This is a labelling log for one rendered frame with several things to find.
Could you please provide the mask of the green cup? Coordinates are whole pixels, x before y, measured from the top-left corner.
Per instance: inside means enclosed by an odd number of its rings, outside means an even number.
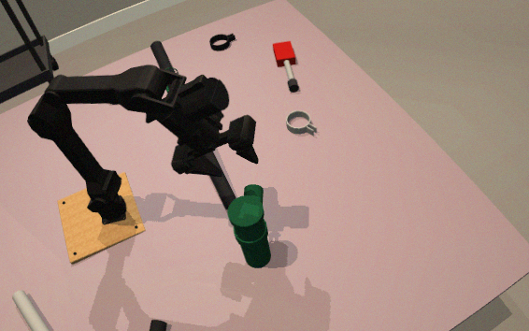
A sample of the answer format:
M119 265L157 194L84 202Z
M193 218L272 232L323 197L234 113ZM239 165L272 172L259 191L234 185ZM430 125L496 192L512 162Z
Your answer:
M250 184L250 185L245 186L244 195L254 196L257 199L259 199L260 202L263 204L264 189L260 185ZM257 247L261 246L262 244L264 244L264 242L266 241L267 236L268 236L268 230L267 230L267 226L266 226L265 220L264 220L264 226L265 226L264 234L260 238L258 238L257 240L250 241L250 242L243 241L240 238L238 238L237 235L236 235L236 230L233 227L234 235L235 235L237 243L239 245L241 245L242 247L248 248L248 249L253 249L253 248L257 248Z

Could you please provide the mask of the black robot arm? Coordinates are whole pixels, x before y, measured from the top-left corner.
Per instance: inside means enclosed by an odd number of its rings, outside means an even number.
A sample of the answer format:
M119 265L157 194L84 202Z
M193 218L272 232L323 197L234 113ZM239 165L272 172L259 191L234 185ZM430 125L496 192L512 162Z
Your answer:
M118 104L146 113L146 122L157 120L175 136L185 134L195 122L206 119L222 130L222 110L229 105L221 80L200 75L185 84L186 76L155 65L132 67L109 76L59 75L51 80L28 116L28 124L41 138L52 140L86 181L91 212L102 224L126 220L126 204L118 191L122 178L103 169L74 130L67 104ZM167 84L171 84L162 99ZM123 219L124 218L124 219Z

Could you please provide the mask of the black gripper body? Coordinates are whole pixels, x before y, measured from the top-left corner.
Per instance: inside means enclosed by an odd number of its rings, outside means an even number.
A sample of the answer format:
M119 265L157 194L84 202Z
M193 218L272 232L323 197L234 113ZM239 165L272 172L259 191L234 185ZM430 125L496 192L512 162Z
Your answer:
M178 174L194 167L196 158L215 151L226 143L233 151L251 147L254 141L256 121L248 114L230 121L229 129L222 133L206 119L195 124L178 137L172 156L172 169Z

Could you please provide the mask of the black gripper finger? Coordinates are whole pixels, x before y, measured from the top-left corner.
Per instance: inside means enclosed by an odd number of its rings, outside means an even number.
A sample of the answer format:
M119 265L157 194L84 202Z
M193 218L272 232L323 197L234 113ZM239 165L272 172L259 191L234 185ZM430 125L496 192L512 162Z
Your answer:
M214 177L222 176L222 172L204 155L196 158L194 167L190 168L190 170L185 172L185 174L198 174Z
M242 151L236 151L236 154L245 158L246 160L252 162L252 163L255 163L255 164L258 164L258 157L256 155L256 152L253 148L253 146L251 145L251 147L249 148L246 148L245 150L242 150Z

